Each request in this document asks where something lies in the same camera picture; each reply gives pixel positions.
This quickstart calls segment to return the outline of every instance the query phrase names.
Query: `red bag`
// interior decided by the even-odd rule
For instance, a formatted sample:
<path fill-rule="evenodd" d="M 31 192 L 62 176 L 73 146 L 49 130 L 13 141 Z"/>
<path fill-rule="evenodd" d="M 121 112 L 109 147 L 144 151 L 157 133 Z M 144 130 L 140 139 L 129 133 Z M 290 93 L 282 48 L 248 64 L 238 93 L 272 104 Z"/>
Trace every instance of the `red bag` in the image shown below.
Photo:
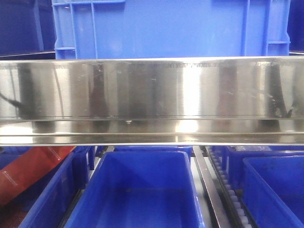
<path fill-rule="evenodd" d="M 33 147 L 0 170 L 0 208 L 49 173 L 74 148 Z"/>

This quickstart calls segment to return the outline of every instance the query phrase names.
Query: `metal edge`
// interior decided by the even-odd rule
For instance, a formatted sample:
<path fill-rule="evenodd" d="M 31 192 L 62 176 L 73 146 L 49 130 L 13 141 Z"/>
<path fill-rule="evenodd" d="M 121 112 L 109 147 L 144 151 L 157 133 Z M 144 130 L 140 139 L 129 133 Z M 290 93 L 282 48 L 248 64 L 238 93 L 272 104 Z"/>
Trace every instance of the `metal edge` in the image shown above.
<path fill-rule="evenodd" d="M 0 60 L 55 60 L 55 51 L 42 51 L 25 54 L 12 54 L 0 56 Z"/>
<path fill-rule="evenodd" d="M 211 177 L 211 174 L 208 170 L 207 164 L 202 155 L 202 151 L 200 150 L 199 146 L 194 146 L 193 150 L 196 157 L 195 161 L 197 163 L 197 168 L 200 174 L 201 182 L 204 190 L 206 191 L 209 197 L 218 227 L 232 228 L 228 216 L 226 214 L 226 211 L 224 209 L 224 206 L 222 204 L 222 201 L 219 197 L 218 191 Z"/>

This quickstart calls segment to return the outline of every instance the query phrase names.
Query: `stainless steel rail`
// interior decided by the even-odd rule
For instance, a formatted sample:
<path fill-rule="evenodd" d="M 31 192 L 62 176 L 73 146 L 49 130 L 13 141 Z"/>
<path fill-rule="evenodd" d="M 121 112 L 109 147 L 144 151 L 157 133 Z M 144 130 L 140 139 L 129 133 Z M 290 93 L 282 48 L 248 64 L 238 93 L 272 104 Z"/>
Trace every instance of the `stainless steel rail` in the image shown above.
<path fill-rule="evenodd" d="M 219 228 L 231 228 L 232 226 L 229 222 L 228 216 L 220 200 L 213 179 L 207 168 L 206 162 L 202 155 L 202 151 L 200 150 L 199 146 L 194 146 L 193 150 L 196 157 L 197 168 L 200 174 L 201 182 L 210 200 L 216 223 Z"/>
<path fill-rule="evenodd" d="M 289 54 L 291 56 L 304 56 L 304 52 L 303 51 L 289 51 Z"/>
<path fill-rule="evenodd" d="M 303 144 L 304 57 L 0 61 L 0 144 Z"/>

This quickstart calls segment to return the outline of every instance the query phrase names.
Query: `metal frame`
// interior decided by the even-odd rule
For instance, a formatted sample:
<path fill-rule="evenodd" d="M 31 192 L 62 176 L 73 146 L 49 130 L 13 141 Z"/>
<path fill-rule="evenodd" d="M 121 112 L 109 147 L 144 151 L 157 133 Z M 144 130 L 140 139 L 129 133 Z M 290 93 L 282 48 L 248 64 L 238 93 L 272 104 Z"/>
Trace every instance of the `metal frame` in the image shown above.
<path fill-rule="evenodd" d="M 219 228 L 231 228 L 230 221 L 220 200 L 219 194 L 211 177 L 211 174 L 207 168 L 207 164 L 202 155 L 200 147 L 193 147 L 194 154 L 196 157 L 197 169 L 200 173 L 201 182 L 203 183 L 204 189 L 208 195 L 213 212 L 215 215 L 216 223 Z"/>
<path fill-rule="evenodd" d="M 303 88 L 301 56 L 0 61 L 0 145 L 304 144 Z"/>

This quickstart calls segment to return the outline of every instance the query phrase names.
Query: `blue plastic bin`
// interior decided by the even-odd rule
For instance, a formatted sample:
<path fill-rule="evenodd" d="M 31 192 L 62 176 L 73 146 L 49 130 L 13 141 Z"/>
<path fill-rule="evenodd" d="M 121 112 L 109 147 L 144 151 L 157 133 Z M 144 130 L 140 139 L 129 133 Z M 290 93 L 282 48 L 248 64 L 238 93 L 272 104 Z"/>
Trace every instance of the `blue plastic bin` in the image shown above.
<path fill-rule="evenodd" d="M 1 0 L 0 31 L 0 56 L 54 50 L 51 0 Z"/>
<path fill-rule="evenodd" d="M 95 157 L 96 157 L 96 148 L 95 146 L 91 146 L 87 158 L 90 170 L 94 170 L 95 168 Z"/>
<path fill-rule="evenodd" d="M 115 146 L 114 151 L 183 151 L 188 154 L 189 161 L 191 161 L 192 146 L 160 146 L 160 145 L 148 145 L 148 146 Z"/>
<path fill-rule="evenodd" d="M 292 0 L 290 3 L 288 34 L 290 36 L 290 50 L 303 52 L 304 51 L 303 0 Z"/>
<path fill-rule="evenodd" d="M 304 227 L 304 157 L 244 159 L 243 202 L 259 228 Z"/>
<path fill-rule="evenodd" d="M 107 152 L 66 228 L 203 228 L 185 152 Z"/>
<path fill-rule="evenodd" d="M 0 149 L 0 153 L 7 153 L 7 154 L 24 154 L 28 151 L 31 146 L 3 146 Z"/>
<path fill-rule="evenodd" d="M 235 151 L 230 149 L 228 153 L 228 182 L 232 189 L 243 189 L 245 185 L 244 158 L 304 155 L 304 151 Z"/>
<path fill-rule="evenodd" d="M 52 0 L 57 59 L 288 55 L 290 0 Z"/>
<path fill-rule="evenodd" d="M 232 146 L 211 146 L 211 152 L 219 163 L 221 170 L 228 171 L 231 151 L 271 151 L 268 146 L 237 146 L 237 149 L 234 148 Z"/>
<path fill-rule="evenodd" d="M 76 147 L 55 169 L 13 200 L 28 212 L 19 228 L 58 227 L 72 198 L 88 182 L 89 150 L 89 146 Z M 0 154 L 0 169 L 19 156 Z"/>

